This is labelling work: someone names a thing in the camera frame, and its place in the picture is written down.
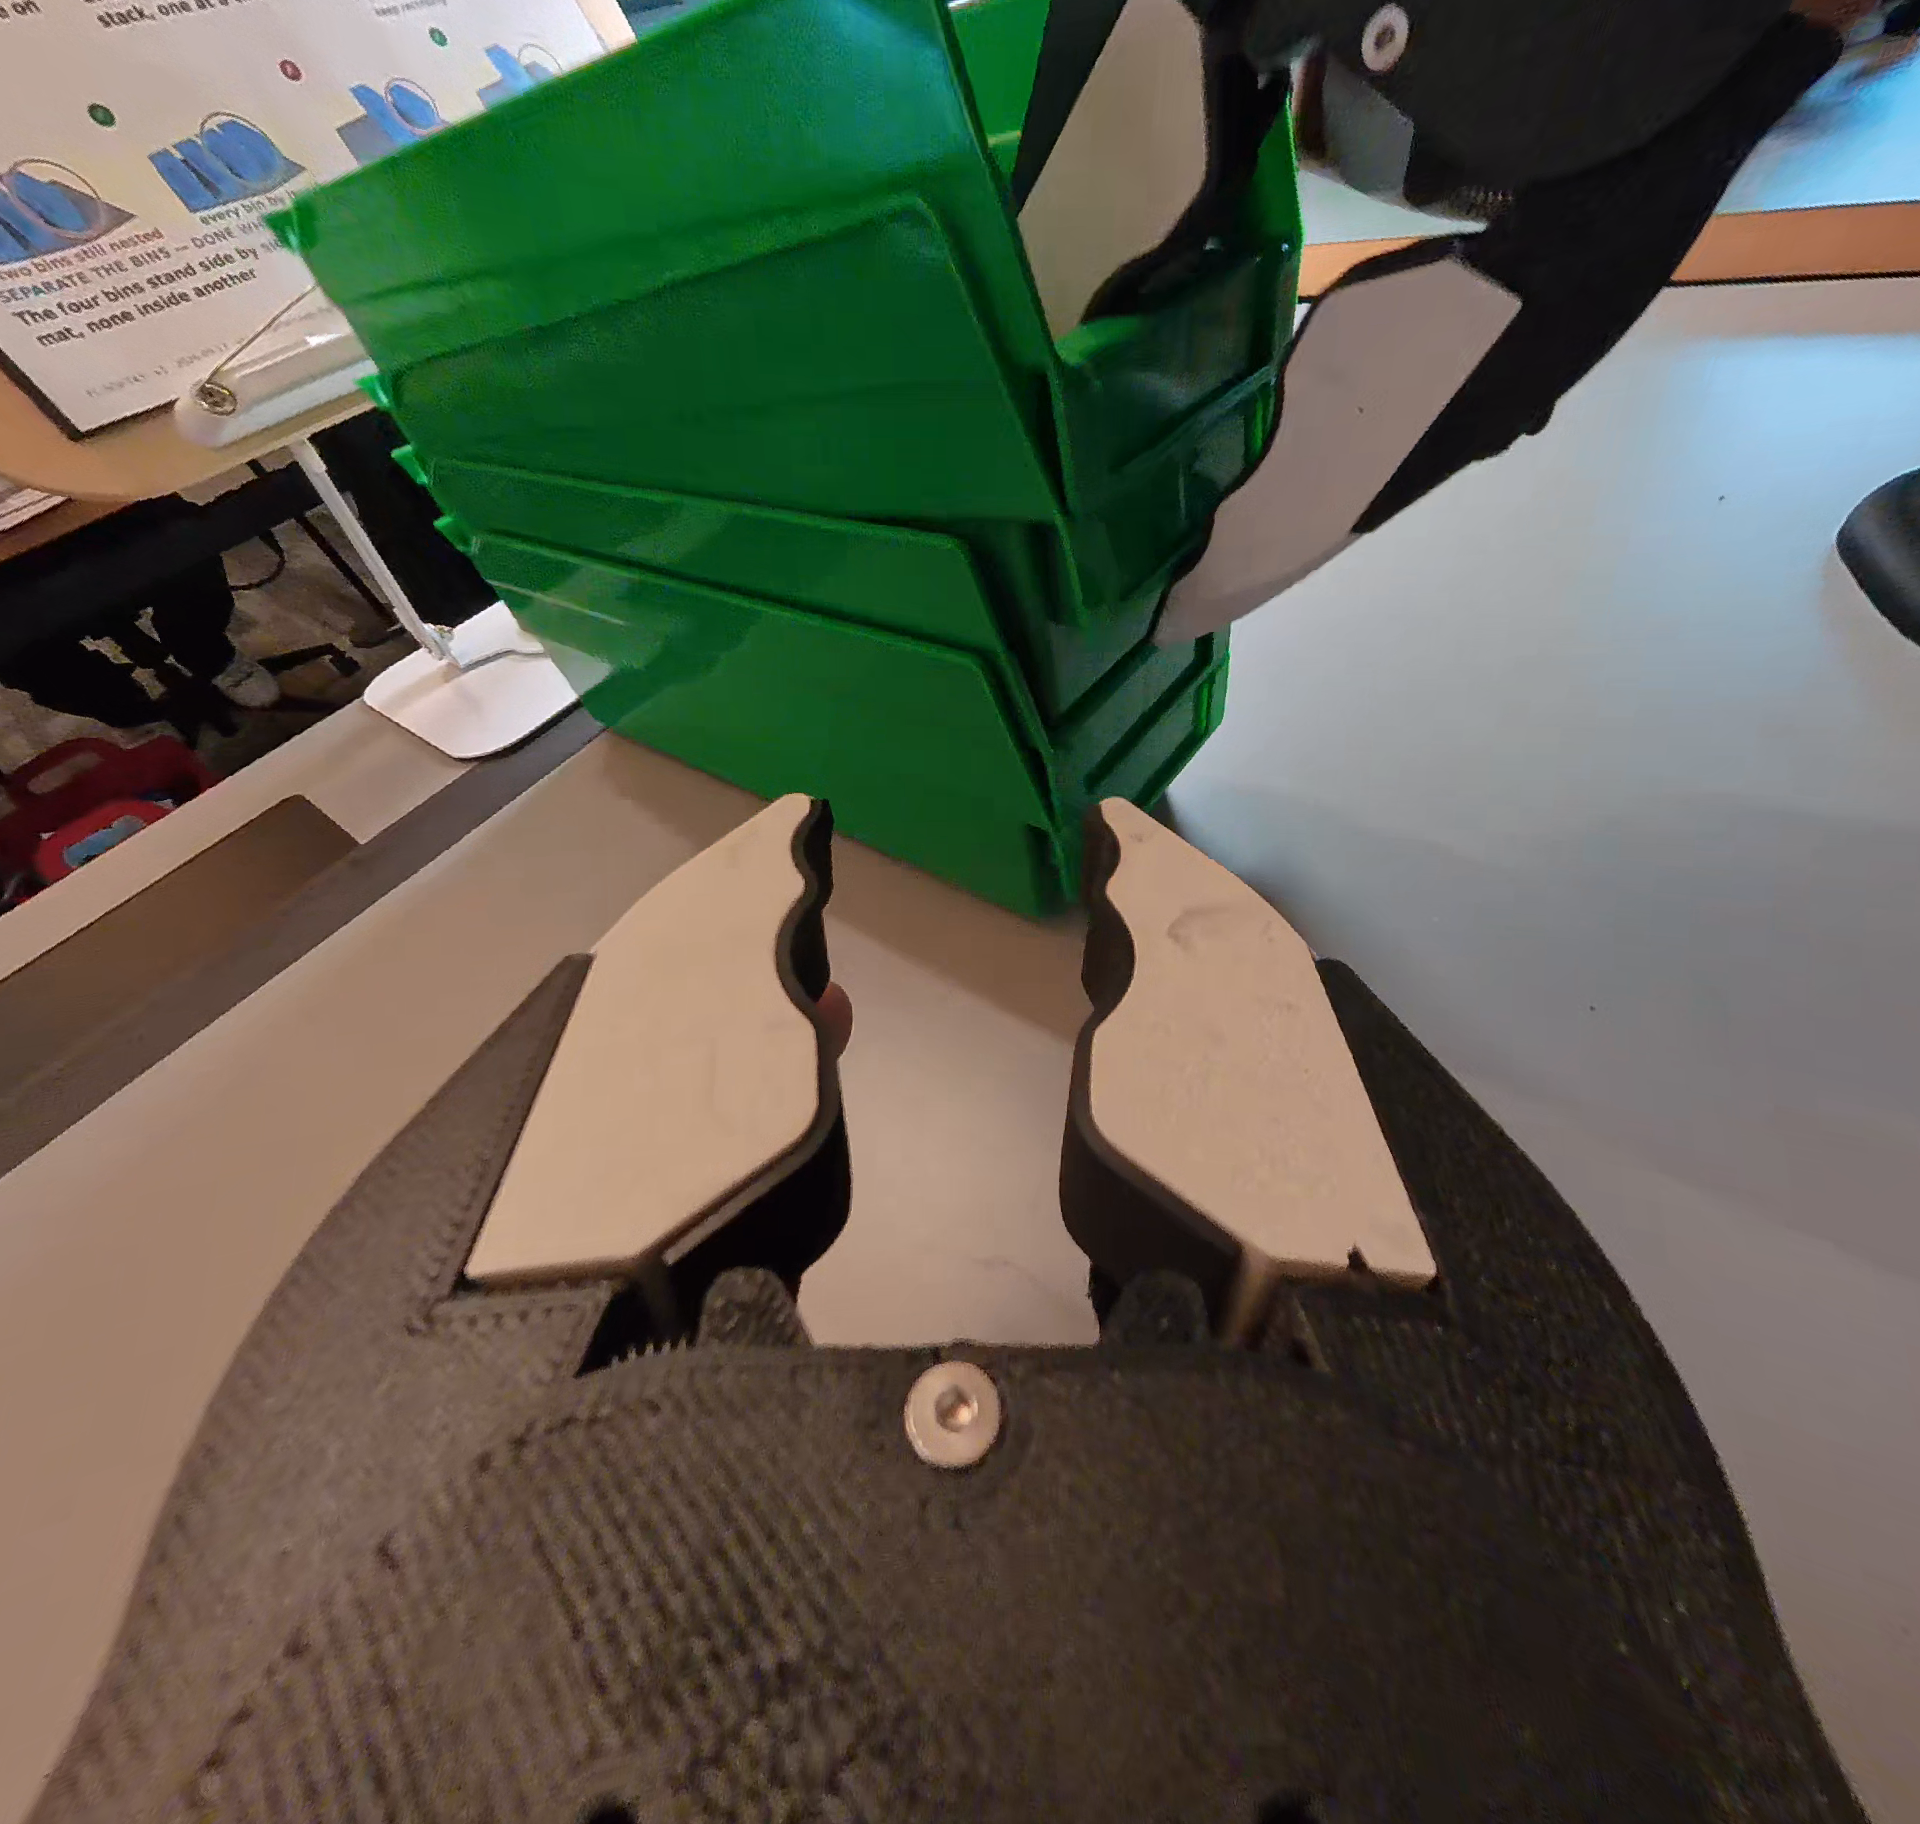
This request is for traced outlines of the wooden document stand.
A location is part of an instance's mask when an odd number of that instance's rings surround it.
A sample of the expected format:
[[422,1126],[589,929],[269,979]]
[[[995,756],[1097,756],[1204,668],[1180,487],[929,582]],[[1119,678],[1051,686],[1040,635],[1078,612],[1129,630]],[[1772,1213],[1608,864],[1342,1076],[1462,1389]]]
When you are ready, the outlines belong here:
[[[217,361],[168,409],[151,415],[172,412],[180,436],[192,445],[226,448],[339,397],[368,397],[371,359],[311,274],[308,282],[308,295],[324,304],[324,313],[284,329],[263,327]],[[367,517],[324,463],[316,436],[295,442],[288,459],[415,643],[397,669],[371,685],[368,707],[457,762],[502,755],[575,707],[566,676],[503,604],[494,602],[458,624],[431,621],[419,613],[385,564]]]

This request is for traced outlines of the brown edged table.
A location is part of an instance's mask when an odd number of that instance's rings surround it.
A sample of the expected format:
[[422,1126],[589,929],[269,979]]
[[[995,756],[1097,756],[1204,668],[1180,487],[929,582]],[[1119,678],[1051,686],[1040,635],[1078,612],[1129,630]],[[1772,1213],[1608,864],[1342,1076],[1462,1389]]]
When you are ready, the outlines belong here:
[[[1302,296],[1315,299],[1360,261],[1463,227],[1399,210],[1302,172]],[[1917,274],[1917,205],[1719,213],[1669,277],[1670,286],[1763,286]]]

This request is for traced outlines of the red bag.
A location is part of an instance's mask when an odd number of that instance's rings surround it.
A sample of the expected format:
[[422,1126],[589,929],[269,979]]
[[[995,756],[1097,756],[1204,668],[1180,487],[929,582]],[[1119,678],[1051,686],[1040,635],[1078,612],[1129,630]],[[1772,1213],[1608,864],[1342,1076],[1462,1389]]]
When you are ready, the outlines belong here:
[[74,737],[1,774],[1,911],[140,834],[218,776],[173,735]]

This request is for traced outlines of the green plastic storage bin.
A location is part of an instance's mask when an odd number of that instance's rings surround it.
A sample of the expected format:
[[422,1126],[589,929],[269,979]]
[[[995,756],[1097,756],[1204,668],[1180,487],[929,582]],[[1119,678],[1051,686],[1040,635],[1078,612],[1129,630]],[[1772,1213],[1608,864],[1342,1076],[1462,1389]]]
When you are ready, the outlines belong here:
[[999,659],[1045,728],[1088,719],[1120,681],[1148,694],[1226,638],[1154,641],[1163,595],[1067,615],[1043,547],[1051,535],[988,524],[977,535],[854,521],[692,493],[474,462],[397,463],[429,493],[482,577],[502,595],[610,613],[617,598],[668,589],[755,598],[851,627]]
[[1154,807],[1227,704],[1226,638],[1147,647],[1047,728],[1000,655],[482,532],[468,559],[628,745],[1023,917],[1081,894],[1085,819]]
[[[899,192],[972,196],[993,180],[1020,241],[1012,180],[1045,12],[1047,0],[714,0],[300,196],[269,227],[374,364],[368,339],[432,320],[462,286],[585,300],[596,280],[569,269],[610,261],[630,239],[664,261],[729,260],[725,227]],[[1216,260],[1258,217],[1298,251],[1276,367],[1302,251],[1283,116],[1245,186],[1222,198]]]
[[1057,341],[993,180],[637,241],[585,300],[462,286],[376,367],[424,462],[977,545],[1023,627],[1154,602],[1270,406],[1298,251],[1258,217],[1157,311]]

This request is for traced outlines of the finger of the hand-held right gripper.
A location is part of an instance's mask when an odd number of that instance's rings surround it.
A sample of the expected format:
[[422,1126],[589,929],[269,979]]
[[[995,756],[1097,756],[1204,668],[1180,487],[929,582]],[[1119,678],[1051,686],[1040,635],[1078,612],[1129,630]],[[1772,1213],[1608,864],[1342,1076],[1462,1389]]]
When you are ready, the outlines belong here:
[[1259,463],[1216,506],[1154,643],[1226,630],[1344,552],[1522,307],[1463,256],[1381,256],[1328,287],[1286,351]]
[[1204,26],[1215,0],[1047,0],[1014,196],[1043,320],[1172,303],[1216,260]]

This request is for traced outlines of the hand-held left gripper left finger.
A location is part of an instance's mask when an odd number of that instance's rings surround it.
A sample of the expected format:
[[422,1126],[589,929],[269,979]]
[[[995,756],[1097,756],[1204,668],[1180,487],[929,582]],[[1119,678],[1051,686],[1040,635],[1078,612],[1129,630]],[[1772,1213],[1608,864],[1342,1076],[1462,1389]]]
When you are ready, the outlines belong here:
[[833,814],[790,793],[662,876],[592,949],[462,1267],[614,1285],[665,1339],[745,1264],[796,1287],[851,1210],[824,902]]

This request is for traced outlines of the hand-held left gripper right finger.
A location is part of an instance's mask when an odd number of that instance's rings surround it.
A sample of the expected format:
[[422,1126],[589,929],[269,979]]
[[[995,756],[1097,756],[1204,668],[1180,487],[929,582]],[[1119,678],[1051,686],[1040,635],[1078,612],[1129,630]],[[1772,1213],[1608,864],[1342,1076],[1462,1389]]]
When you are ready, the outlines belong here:
[[1295,1287],[1427,1293],[1438,1263],[1305,939],[1124,800],[1091,809],[1084,866],[1060,1210],[1094,1307],[1170,1273],[1247,1345]]

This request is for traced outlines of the grey desk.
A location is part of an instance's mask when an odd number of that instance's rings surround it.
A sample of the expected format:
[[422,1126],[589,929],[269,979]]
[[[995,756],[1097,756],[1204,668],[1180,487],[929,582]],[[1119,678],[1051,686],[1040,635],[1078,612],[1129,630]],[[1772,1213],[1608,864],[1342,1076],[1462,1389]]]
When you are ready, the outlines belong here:
[[[1233,635],[1170,822],[1427,1045],[1693,1393],[1872,1821],[1915,1821],[1915,647],[1837,562],[1915,468],[1915,277],[1669,292],[1546,436]],[[320,728],[3,922],[3,971],[287,797]],[[181,1455],[358,1172],[751,803],[597,735],[3,1172],[3,1821]]]

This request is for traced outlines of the dark grey tape strip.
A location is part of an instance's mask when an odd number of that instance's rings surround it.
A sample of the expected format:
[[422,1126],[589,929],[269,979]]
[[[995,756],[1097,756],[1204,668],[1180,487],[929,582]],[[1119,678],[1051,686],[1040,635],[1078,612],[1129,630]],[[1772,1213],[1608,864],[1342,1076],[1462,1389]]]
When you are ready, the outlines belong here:
[[287,797],[3,977],[1,1170],[27,1162],[594,743],[581,713],[352,842]]

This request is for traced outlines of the white printed instruction sheet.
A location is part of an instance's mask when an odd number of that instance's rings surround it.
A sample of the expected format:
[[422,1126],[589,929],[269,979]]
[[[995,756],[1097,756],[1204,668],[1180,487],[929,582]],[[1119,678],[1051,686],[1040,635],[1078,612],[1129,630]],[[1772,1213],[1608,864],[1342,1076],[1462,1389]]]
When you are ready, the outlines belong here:
[[617,0],[1,0],[3,373],[71,438],[324,313],[267,217],[634,37]]

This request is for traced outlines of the black perforated round pad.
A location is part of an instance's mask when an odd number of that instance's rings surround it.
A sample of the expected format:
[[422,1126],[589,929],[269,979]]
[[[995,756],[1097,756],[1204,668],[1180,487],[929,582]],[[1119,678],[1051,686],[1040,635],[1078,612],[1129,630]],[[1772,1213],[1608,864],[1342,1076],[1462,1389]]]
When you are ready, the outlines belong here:
[[1917,619],[1917,485],[1903,472],[1847,515],[1837,532],[1837,559],[1863,601],[1907,643],[1920,643]]

